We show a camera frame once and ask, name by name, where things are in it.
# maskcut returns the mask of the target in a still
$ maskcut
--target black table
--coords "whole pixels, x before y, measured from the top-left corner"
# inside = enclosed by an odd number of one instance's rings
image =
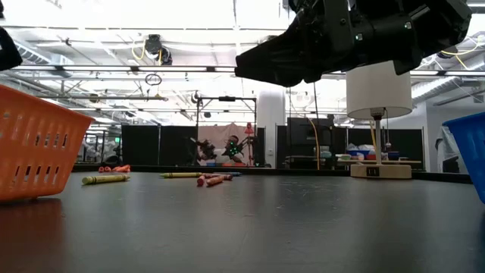
[[[472,185],[134,173],[0,206],[0,272],[485,272]]]

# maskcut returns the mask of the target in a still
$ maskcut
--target white lampshade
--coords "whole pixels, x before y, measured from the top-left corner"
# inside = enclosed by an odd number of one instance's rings
[[[392,61],[358,67],[347,72],[347,115],[374,119],[372,108],[386,108],[383,118],[395,118],[412,111],[411,76],[397,76]]]

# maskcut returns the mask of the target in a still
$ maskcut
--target orange basket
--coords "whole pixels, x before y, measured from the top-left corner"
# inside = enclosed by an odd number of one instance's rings
[[[0,85],[0,200],[62,192],[91,121]]]

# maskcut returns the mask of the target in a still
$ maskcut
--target wooden lamp base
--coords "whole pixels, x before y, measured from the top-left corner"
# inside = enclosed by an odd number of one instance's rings
[[[375,179],[411,179],[409,165],[352,165],[350,176]]]

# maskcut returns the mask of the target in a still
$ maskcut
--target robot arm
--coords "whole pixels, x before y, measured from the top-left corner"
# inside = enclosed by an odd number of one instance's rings
[[[391,60],[404,74],[461,42],[471,19],[463,0],[290,2],[297,14],[288,30],[236,57],[236,76],[291,87]]]

